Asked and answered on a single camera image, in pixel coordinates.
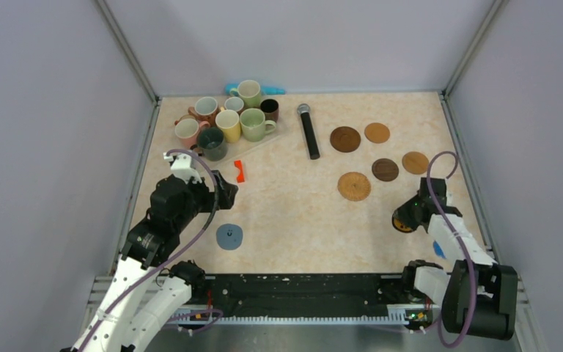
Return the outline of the grey smiley silicone coaster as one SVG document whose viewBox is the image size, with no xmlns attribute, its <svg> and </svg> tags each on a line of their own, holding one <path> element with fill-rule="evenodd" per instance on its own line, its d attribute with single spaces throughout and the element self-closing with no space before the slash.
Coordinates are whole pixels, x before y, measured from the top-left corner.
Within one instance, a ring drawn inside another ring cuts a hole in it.
<svg viewBox="0 0 563 352">
<path fill-rule="evenodd" d="M 236 224 L 222 224 L 216 230 L 216 241 L 223 250 L 236 250 L 243 242 L 243 230 Z"/>
</svg>

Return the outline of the orange black smiley coaster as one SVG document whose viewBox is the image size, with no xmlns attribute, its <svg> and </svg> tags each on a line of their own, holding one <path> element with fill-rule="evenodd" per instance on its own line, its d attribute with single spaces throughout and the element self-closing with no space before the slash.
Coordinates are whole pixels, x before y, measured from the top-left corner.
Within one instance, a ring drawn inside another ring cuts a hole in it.
<svg viewBox="0 0 563 352">
<path fill-rule="evenodd" d="M 393 228 L 399 232 L 402 233 L 412 233 L 415 231 L 414 228 L 412 227 L 408 227 L 405 224 L 403 224 L 399 219 L 397 218 L 392 218 L 391 219 L 391 224 L 393 226 Z"/>
</svg>

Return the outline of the blue cloud shaped coaster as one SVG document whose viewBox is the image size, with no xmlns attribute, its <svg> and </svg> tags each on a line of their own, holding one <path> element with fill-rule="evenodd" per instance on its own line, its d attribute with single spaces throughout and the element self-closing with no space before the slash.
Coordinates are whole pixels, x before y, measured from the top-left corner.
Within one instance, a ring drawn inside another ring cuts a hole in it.
<svg viewBox="0 0 563 352">
<path fill-rule="evenodd" d="M 439 246 L 439 244 L 436 241 L 433 242 L 433 250 L 438 257 L 446 259 L 446 256 L 442 248 Z"/>
</svg>

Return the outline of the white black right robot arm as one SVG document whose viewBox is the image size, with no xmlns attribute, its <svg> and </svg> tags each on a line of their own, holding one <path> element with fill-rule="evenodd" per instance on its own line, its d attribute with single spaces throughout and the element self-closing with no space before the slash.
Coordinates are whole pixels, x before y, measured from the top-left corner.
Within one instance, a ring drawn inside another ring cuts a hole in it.
<svg viewBox="0 0 563 352">
<path fill-rule="evenodd" d="M 404 233 L 423 228 L 452 263 L 446 271 L 425 260 L 410 261 L 400 283 L 406 300 L 420 302 L 427 296 L 440 307 L 449 333 L 512 338 L 518 273 L 493 259 L 468 231 L 461 212 L 448 203 L 444 179 L 423 177 L 416 194 L 394 211 L 391 223 Z"/>
</svg>

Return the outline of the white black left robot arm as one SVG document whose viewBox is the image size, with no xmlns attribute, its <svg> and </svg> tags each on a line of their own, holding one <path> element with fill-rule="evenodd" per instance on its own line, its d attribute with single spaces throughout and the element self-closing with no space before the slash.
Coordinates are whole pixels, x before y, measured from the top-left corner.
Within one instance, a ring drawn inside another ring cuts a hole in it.
<svg viewBox="0 0 563 352">
<path fill-rule="evenodd" d="M 174 265 L 158 292 L 142 307 L 158 273 L 176 260 L 180 233 L 200 213 L 229 210 L 238 186 L 210 173 L 211 191 L 198 175 L 170 175 L 157 182 L 145 217 L 131 229 L 117 269 L 95 316 L 70 351 L 144 351 L 179 307 L 205 296 L 204 271 L 191 261 Z"/>
</svg>

